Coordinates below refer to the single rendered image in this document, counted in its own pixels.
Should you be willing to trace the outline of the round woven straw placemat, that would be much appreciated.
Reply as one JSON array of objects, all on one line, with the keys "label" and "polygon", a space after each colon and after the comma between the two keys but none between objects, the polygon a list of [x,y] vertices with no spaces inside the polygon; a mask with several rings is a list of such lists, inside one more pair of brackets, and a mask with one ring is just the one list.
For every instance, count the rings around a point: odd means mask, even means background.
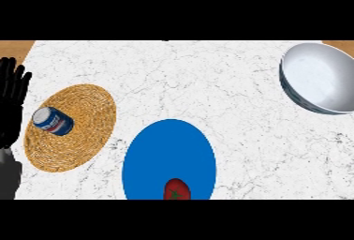
[{"label": "round woven straw placemat", "polygon": [[60,173],[82,165],[105,146],[116,122],[115,100],[100,86],[76,84],[56,92],[40,109],[25,131],[25,154],[38,170]]}]

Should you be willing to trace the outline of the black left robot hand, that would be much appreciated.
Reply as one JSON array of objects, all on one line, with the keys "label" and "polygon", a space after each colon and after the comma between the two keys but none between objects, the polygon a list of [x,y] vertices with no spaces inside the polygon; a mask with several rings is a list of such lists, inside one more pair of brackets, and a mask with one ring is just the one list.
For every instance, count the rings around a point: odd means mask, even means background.
[{"label": "black left robot hand", "polygon": [[0,59],[0,148],[9,148],[19,137],[22,105],[32,78],[25,67],[15,64],[13,57]]}]

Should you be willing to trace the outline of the white bowl with blue outside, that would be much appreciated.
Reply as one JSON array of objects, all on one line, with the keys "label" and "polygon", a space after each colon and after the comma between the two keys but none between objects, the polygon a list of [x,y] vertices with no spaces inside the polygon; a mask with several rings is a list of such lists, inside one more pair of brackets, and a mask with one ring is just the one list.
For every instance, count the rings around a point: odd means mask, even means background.
[{"label": "white bowl with blue outside", "polygon": [[301,43],[283,54],[279,81],[289,99],[321,114],[354,113],[354,58],[320,43]]}]

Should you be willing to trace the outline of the blue plate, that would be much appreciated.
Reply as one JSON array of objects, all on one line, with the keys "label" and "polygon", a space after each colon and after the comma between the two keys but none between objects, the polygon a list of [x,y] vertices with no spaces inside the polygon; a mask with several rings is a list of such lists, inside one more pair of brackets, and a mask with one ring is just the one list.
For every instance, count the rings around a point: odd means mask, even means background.
[{"label": "blue plate", "polygon": [[172,178],[187,184],[193,200],[211,197],[215,157],[208,138],[189,122],[166,119],[141,130],[128,146],[121,173],[125,198],[161,200]]}]

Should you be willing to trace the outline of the blue and white can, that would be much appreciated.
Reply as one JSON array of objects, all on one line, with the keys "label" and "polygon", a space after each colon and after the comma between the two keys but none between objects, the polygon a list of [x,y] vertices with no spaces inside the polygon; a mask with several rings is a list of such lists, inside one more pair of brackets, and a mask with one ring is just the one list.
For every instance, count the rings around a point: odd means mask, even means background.
[{"label": "blue and white can", "polygon": [[74,119],[54,107],[43,107],[32,114],[32,124],[56,136],[63,136],[74,128]]}]

